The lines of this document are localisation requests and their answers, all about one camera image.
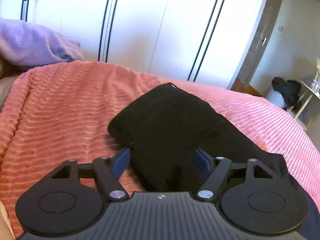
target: small logo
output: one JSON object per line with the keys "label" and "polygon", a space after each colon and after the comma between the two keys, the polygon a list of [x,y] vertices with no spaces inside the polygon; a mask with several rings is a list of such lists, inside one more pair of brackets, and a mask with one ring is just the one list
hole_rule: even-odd
{"label": "small logo", "polygon": [[163,195],[163,194],[157,196],[158,199],[164,199],[164,198],[166,198],[166,197],[167,197],[167,196],[165,196],[165,195]]}

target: purple blanket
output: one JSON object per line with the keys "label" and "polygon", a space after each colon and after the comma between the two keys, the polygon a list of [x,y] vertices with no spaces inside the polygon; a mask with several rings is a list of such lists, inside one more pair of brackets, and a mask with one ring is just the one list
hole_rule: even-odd
{"label": "purple blanket", "polygon": [[0,18],[0,57],[17,66],[42,66],[84,60],[80,43],[49,28]]}

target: white wall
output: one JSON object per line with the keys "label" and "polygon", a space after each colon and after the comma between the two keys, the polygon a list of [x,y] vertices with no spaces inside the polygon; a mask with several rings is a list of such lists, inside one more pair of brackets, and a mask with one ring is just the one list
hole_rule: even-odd
{"label": "white wall", "polygon": [[320,151],[320,114],[318,114],[311,123],[310,128],[307,131],[313,144]]}
{"label": "white wall", "polygon": [[320,0],[283,0],[275,28],[250,85],[266,95],[275,76],[301,80],[320,56]]}

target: metal door handle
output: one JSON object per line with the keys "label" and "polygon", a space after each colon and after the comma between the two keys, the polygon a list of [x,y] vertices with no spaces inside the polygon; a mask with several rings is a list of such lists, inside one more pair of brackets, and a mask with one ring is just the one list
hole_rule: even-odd
{"label": "metal door handle", "polygon": [[267,41],[267,37],[264,37],[264,39],[263,38],[260,38],[260,40],[261,41],[263,41],[263,43],[262,43],[262,45],[261,45],[261,47],[263,47],[264,46],[264,44],[266,43],[266,41]]}

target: ribbed pink blanket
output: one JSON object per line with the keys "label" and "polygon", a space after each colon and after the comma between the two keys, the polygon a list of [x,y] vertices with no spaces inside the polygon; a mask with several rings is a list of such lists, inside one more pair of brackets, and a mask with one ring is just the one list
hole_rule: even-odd
{"label": "ribbed pink blanket", "polygon": [[[112,156],[119,146],[109,135],[106,139],[108,123],[130,102],[168,81],[81,61],[34,68],[15,81],[0,114],[0,199],[16,236],[22,233],[14,212],[19,196],[66,159],[84,163]],[[320,208],[319,152],[287,112],[263,98],[171,82],[207,101],[263,150],[283,154],[289,172]],[[142,190],[130,170],[120,182],[129,193]]]}

